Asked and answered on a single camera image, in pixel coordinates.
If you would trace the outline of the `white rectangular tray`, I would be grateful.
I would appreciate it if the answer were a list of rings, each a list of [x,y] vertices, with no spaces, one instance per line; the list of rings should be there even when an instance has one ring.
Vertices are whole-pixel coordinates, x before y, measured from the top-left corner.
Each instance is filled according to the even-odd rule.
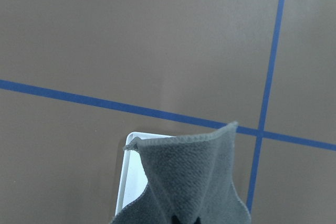
[[[147,183],[139,153],[124,151],[115,216],[141,196]]]

